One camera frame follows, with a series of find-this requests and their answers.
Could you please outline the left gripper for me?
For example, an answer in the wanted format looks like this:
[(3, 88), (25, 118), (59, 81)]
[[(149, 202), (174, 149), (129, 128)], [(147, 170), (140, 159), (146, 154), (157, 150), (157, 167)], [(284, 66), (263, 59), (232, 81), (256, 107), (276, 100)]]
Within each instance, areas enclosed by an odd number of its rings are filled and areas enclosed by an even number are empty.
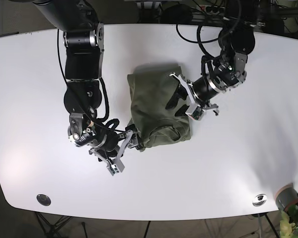
[(182, 74), (177, 75), (174, 72), (169, 76), (178, 81), (178, 86), (166, 104), (166, 110), (175, 109), (179, 100), (182, 99), (184, 104), (175, 113), (176, 117), (186, 116), (188, 106), (191, 104), (200, 105), (204, 113), (205, 111), (212, 111), (216, 116), (219, 115), (218, 105), (211, 104), (210, 102), (211, 98), (219, 93), (219, 87), (215, 85), (214, 80), (216, 76), (214, 73), (203, 73), (202, 76), (194, 82), (185, 79)]

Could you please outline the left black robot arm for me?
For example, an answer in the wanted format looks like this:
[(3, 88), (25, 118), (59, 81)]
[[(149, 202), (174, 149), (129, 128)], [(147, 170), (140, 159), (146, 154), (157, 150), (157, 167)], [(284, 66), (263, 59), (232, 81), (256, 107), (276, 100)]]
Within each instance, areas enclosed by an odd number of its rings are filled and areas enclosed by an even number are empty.
[(255, 48), (253, 28), (257, 25), (259, 13), (258, 0), (226, 1), (223, 28), (215, 39), (221, 48), (217, 57), (205, 49), (207, 41), (201, 39), (202, 26), (198, 26), (195, 43), (203, 52), (201, 77), (190, 81), (181, 74), (171, 73), (170, 76), (179, 85), (168, 101), (166, 110), (174, 109), (179, 99), (182, 99), (186, 103), (175, 113), (176, 116), (187, 115), (193, 120), (200, 120), (206, 110), (219, 114), (218, 105), (211, 104), (211, 99), (245, 82), (245, 66), (248, 55)]

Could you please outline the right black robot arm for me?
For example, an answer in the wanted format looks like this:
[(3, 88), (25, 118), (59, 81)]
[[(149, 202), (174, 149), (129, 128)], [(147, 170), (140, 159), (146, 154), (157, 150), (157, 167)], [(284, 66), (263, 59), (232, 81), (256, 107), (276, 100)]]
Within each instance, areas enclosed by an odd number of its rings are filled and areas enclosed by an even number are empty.
[(121, 173), (126, 148), (143, 148), (134, 124), (118, 130), (109, 120), (109, 101), (102, 78), (104, 25), (85, 0), (35, 0), (33, 4), (63, 32), (66, 63), (61, 73), (67, 90), (68, 137), (77, 147), (90, 146), (89, 154), (106, 163), (111, 175)]

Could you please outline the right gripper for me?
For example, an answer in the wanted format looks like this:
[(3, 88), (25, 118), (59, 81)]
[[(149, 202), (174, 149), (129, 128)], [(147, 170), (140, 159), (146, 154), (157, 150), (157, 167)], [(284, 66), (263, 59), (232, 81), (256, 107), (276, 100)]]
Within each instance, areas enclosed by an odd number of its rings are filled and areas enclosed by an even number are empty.
[(141, 132), (135, 125), (129, 125), (125, 131), (116, 133), (112, 130), (103, 130), (93, 135), (88, 142), (91, 147), (89, 153), (106, 164), (107, 169), (124, 169), (121, 161), (127, 148), (144, 151), (145, 145), (141, 139)]

